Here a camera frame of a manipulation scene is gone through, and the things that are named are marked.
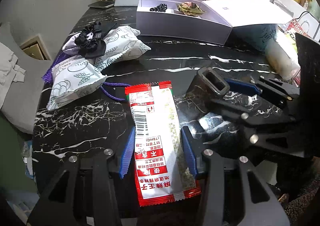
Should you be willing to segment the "black smartphone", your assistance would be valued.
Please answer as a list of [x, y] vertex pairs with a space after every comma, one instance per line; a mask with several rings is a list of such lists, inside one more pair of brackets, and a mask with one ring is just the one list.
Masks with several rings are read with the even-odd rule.
[[111, 0], [100, 0], [88, 5], [88, 7], [92, 9], [108, 9], [113, 6], [114, 6], [114, 1], [111, 1]]

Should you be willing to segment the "black polka dot cloth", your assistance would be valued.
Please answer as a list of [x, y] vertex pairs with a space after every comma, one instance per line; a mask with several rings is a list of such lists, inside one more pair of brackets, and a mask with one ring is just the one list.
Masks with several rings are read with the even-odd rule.
[[149, 11], [151, 12], [166, 12], [168, 6], [167, 4], [159, 4], [156, 7], [150, 8]]

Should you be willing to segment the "blue waste bin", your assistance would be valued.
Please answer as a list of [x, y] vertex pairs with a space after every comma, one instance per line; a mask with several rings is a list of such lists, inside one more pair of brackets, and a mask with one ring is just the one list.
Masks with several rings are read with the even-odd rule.
[[32, 141], [25, 141], [22, 147], [22, 159], [25, 164], [25, 175], [33, 179]]

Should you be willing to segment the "grey curved lounge chair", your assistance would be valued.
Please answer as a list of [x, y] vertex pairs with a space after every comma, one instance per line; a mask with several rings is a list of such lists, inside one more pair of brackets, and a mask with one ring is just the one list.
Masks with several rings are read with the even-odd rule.
[[13, 82], [5, 97], [1, 112], [17, 129], [33, 134], [35, 115], [44, 81], [42, 76], [51, 61], [37, 60], [25, 54], [15, 42], [9, 23], [1, 25], [1, 44], [17, 56], [17, 64], [26, 70], [23, 82]]

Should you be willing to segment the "wooden frame by wall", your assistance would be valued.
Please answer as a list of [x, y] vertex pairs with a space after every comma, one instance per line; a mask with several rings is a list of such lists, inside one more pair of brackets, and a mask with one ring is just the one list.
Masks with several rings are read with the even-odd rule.
[[52, 60], [40, 34], [37, 34], [33, 38], [24, 42], [22, 45], [20, 45], [20, 48], [24, 51], [25, 54], [34, 59], [44, 61]]

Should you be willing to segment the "white towel on chair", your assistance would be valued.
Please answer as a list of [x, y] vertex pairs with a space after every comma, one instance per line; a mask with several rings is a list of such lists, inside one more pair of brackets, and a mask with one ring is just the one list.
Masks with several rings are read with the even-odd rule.
[[0, 53], [0, 107], [2, 107], [11, 84], [24, 82], [26, 71], [17, 64], [18, 57], [14, 52], [2, 43]]

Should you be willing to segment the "red white snack packet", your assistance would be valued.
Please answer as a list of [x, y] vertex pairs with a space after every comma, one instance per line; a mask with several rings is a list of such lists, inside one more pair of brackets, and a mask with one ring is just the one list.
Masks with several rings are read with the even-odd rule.
[[135, 183], [140, 206], [201, 193], [185, 162], [171, 81], [125, 88], [135, 122]]

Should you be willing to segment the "white patterned pouch front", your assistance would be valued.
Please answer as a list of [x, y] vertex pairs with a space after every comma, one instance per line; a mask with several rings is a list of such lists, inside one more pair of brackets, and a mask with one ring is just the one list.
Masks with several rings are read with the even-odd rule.
[[73, 56], [52, 69], [53, 85], [47, 103], [48, 110], [61, 108], [81, 97], [95, 92], [106, 80], [91, 62], [82, 56]]

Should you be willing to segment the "clear plastic bag roll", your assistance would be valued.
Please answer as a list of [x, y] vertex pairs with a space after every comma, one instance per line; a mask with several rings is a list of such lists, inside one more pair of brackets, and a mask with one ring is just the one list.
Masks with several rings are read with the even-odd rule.
[[287, 54], [274, 38], [268, 41], [265, 55], [271, 67], [285, 81], [292, 80], [300, 71], [299, 64]]

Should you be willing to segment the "lavender pouch with tassel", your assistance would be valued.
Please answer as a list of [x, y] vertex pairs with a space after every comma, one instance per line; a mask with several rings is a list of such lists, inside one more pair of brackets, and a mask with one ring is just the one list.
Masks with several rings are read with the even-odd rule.
[[55, 60], [53, 60], [52, 65], [47, 70], [47, 72], [44, 74], [42, 79], [44, 80], [44, 83], [52, 83], [53, 82], [53, 76], [52, 76], [52, 70], [53, 67], [55, 67], [60, 62], [76, 55], [79, 51], [79, 46], [75, 44], [75, 39], [78, 38], [80, 35], [80, 32], [76, 32], [73, 34], [73, 36], [70, 36], [67, 39], [67, 42], [62, 46], [61, 50], [59, 51], [57, 57]]

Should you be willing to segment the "white patterned pouch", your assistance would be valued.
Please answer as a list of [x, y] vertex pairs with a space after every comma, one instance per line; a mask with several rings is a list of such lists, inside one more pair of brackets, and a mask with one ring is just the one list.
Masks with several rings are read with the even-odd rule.
[[104, 38], [105, 53], [95, 59], [94, 66], [103, 71], [113, 63], [135, 60], [151, 50], [138, 39], [139, 35], [139, 30], [128, 25], [112, 29]]
[[81, 97], [95, 92], [106, 80], [91, 62], [82, 56], [73, 56], [52, 69], [53, 85], [47, 103], [48, 110], [61, 108]]

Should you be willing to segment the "lavender open gift box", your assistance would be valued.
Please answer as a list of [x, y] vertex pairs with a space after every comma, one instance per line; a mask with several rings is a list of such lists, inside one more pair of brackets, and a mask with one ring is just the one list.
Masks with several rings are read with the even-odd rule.
[[[233, 28], [243, 26], [286, 24], [292, 17], [267, 0], [206, 0], [195, 1], [204, 14], [186, 16], [177, 4], [188, 0], [139, 0], [136, 27], [144, 36], [192, 39], [224, 45]], [[150, 8], [167, 4], [166, 12]]]

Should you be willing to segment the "black rectangular cup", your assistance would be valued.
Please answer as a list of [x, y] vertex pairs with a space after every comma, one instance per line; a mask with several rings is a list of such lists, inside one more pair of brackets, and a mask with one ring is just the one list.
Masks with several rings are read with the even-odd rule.
[[212, 99], [222, 99], [230, 90], [229, 84], [211, 67], [202, 67], [194, 76], [186, 97], [204, 113], [209, 112]]

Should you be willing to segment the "black scrunchie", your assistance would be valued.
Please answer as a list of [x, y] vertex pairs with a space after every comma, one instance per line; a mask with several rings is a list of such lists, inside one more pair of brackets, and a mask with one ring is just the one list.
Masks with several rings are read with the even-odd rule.
[[86, 26], [74, 43], [79, 47], [78, 54], [86, 59], [103, 56], [106, 50], [106, 43], [103, 40], [101, 23], [94, 22]]

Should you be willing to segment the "brown snack bag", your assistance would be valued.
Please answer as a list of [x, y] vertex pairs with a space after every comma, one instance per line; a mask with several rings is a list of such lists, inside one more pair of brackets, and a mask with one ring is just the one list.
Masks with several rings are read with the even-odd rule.
[[205, 13], [196, 3], [183, 2], [177, 4], [177, 9], [186, 16], [198, 17]]

